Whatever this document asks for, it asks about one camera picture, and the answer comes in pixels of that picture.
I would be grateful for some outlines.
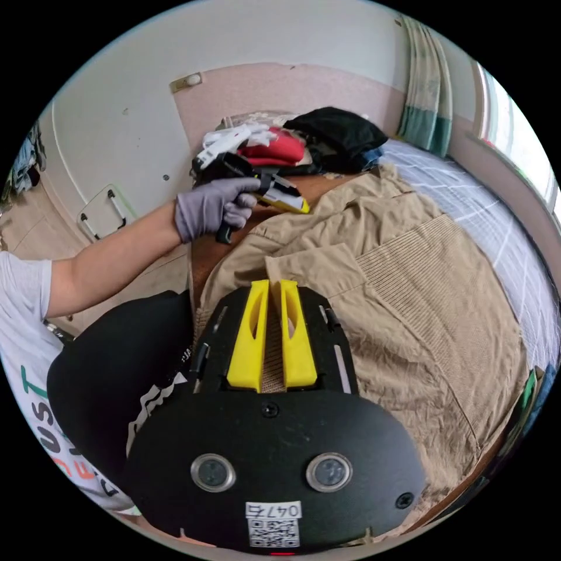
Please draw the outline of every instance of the beige jacket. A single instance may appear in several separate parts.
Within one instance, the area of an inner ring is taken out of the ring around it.
[[[326,296],[351,345],[362,397],[390,411],[427,473],[411,527],[500,435],[529,368],[520,327],[486,256],[392,165],[324,195],[309,215],[255,228],[211,273],[196,337],[217,302],[251,281],[298,281]],[[270,315],[264,391],[282,391]]]

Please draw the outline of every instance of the red clothing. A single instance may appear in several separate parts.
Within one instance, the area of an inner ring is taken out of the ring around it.
[[[294,138],[288,131],[271,127],[277,138],[269,142],[269,146],[246,146],[238,150],[238,154],[247,158],[251,165],[296,165],[304,157],[306,145]]]

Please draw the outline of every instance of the curtain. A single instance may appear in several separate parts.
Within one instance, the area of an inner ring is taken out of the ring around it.
[[[440,157],[452,133],[452,82],[440,41],[418,21],[401,16],[410,48],[409,83],[398,136]]]

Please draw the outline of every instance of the bed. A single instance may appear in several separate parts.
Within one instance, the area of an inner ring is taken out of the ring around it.
[[[397,140],[384,145],[383,160],[394,163],[418,192],[430,196],[460,224],[493,264],[510,305],[521,325],[528,362],[545,369],[559,365],[561,314],[559,295],[522,225],[509,209],[456,162],[426,153]],[[310,205],[329,190],[354,176],[327,174],[291,178]],[[259,222],[276,214],[257,207],[242,231],[234,233],[233,246],[201,238],[192,247],[192,292],[195,307],[212,269]],[[448,508],[484,471],[504,442],[504,434],[478,463],[475,471],[449,496],[429,511],[408,532],[430,522]]]
[[[388,140],[385,159],[418,192],[430,196],[487,255],[522,328],[528,362],[559,366],[559,295],[523,226],[471,174],[409,144]]]

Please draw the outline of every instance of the qr code sticker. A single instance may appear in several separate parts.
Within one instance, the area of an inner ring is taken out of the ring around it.
[[[300,532],[297,518],[247,521],[250,545],[254,548],[298,548]]]

